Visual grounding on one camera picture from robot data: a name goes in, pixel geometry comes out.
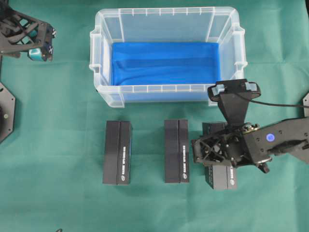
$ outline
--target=black box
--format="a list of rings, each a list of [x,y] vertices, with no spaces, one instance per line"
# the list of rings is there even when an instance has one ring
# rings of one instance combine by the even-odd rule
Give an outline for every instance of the black box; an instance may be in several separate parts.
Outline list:
[[[127,121],[107,121],[103,183],[128,185],[132,126]]]
[[[165,183],[189,182],[188,120],[165,120]]]
[[[205,167],[205,178],[214,190],[237,189],[236,169],[232,166]]]

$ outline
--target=blue led button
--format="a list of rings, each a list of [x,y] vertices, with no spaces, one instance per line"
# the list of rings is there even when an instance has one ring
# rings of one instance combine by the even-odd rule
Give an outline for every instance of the blue led button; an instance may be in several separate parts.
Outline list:
[[[266,140],[269,141],[269,142],[275,141],[275,135],[272,134],[272,133],[267,134],[266,135]]]

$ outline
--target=green fabric surface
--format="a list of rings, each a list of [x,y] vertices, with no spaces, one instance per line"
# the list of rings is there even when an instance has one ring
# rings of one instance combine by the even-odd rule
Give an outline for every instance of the green fabric surface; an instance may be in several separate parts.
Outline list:
[[[93,86],[89,33],[103,8],[232,6],[246,30],[245,77],[259,101],[300,103],[309,90],[304,0],[11,0],[58,35],[53,62],[4,58],[1,81],[16,96],[14,132],[0,144],[2,232],[304,232],[309,166],[283,155],[270,173],[238,169],[238,190],[214,191],[190,152],[190,183],[164,183],[164,120],[187,118],[190,139],[204,121],[223,120],[199,103],[135,103],[110,108]],[[251,103],[246,121],[264,126],[301,109]],[[133,125],[131,184],[102,184],[106,120]]]

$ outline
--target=blue cloth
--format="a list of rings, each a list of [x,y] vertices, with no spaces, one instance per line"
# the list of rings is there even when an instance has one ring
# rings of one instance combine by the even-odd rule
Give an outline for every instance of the blue cloth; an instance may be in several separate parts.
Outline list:
[[[211,84],[220,80],[217,43],[114,43],[112,85]]]

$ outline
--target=black hexagonal plate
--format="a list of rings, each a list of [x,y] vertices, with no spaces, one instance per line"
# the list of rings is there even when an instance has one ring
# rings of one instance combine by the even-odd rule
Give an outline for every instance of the black hexagonal plate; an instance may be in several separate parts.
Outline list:
[[[2,108],[3,126],[0,130],[0,143],[13,132],[15,97],[0,82],[0,107]]]

